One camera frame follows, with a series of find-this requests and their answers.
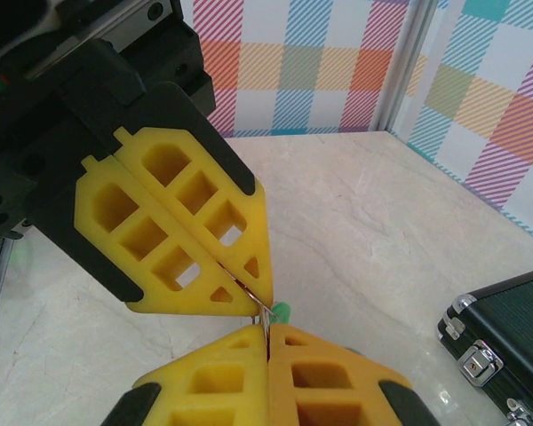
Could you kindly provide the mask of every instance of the yellow foam gripper pad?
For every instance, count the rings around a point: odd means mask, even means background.
[[[379,382],[410,383],[389,368],[297,328],[270,328],[271,426],[400,426]]]
[[[115,158],[259,300],[271,306],[273,283],[265,190],[247,195],[187,130],[115,132]]]
[[[267,426],[267,345],[259,325],[141,377],[162,389],[143,426]]]
[[[190,233],[109,156],[83,161],[75,228],[128,275],[144,297],[136,312],[256,315],[258,306]]]

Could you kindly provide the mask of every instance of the colorful plaid pattern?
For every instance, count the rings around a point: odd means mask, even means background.
[[[186,0],[226,137],[367,130],[409,0]]]
[[[533,234],[533,0],[441,2],[405,95],[393,132]]]

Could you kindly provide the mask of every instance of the black briefcase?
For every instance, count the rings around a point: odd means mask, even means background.
[[[438,331],[510,424],[533,425],[533,272],[457,297]]]

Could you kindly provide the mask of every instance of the plaid wallpaper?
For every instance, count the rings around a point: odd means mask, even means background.
[[[533,0],[443,0],[393,133],[533,235]]]
[[[182,0],[226,137],[363,131],[409,0]]]

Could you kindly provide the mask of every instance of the marble floor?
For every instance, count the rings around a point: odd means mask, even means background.
[[[533,270],[533,238],[386,133],[230,144],[266,188],[290,323],[398,370],[442,424],[505,424],[435,325]],[[31,230],[0,298],[0,425],[100,424],[138,377],[249,323],[130,312]]]

